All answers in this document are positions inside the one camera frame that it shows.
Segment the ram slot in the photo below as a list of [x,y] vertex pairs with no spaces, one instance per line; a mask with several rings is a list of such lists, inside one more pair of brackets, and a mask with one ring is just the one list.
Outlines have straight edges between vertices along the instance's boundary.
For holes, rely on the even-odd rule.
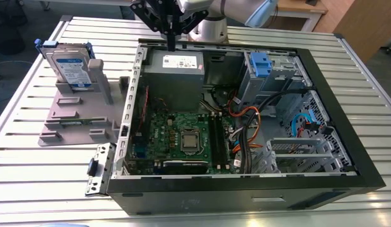
[[209,115],[207,117],[207,126],[209,126],[209,144],[210,144],[210,151],[211,151],[211,166],[217,167],[219,162],[218,162],[218,153],[217,153],[214,116],[211,115]]
[[214,133],[218,152],[218,164],[223,169],[226,166],[226,150],[225,150],[225,131],[221,123],[221,117],[214,118]]

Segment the power supply label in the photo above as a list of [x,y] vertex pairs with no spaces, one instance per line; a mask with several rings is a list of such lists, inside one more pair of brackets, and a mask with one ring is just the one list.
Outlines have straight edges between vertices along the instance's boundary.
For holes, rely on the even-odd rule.
[[197,69],[195,56],[165,55],[162,57],[162,68]]
[[73,87],[89,87],[91,81],[87,73],[82,70],[83,62],[81,59],[55,59],[59,72]]

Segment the cpu socket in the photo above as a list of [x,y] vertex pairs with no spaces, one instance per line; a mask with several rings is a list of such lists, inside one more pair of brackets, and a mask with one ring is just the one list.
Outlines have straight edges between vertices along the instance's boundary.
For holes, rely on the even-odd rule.
[[179,147],[186,155],[194,155],[199,151],[199,131],[197,129],[182,129],[179,131]]

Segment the slatted table surface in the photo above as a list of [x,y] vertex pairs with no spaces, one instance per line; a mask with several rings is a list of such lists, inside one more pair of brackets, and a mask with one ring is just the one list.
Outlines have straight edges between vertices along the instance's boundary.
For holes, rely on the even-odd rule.
[[[130,74],[138,38],[158,34],[138,21],[83,17],[61,21],[50,36],[67,43],[89,40],[109,80]],[[227,28],[227,39],[234,44],[310,50],[386,187],[313,211],[127,217],[109,198],[83,197],[95,145],[37,145],[55,93],[54,73],[38,56],[0,117],[0,225],[391,226],[391,99],[348,44],[331,34],[239,27]]]

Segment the sticker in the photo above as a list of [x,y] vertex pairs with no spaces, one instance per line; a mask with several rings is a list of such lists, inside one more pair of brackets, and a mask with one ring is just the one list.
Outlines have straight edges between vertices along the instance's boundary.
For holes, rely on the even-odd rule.
[[67,84],[73,87],[89,87],[91,85],[87,73],[82,70],[81,59],[55,59],[55,62]]
[[162,68],[195,69],[195,56],[165,55],[162,57]]
[[81,122],[61,122],[61,125],[82,125]]
[[234,103],[239,104],[239,99],[235,96],[233,97],[233,101]]
[[233,166],[235,166],[235,167],[239,167],[239,166],[241,166],[241,161],[239,161],[239,160],[237,160],[237,159],[234,159]]

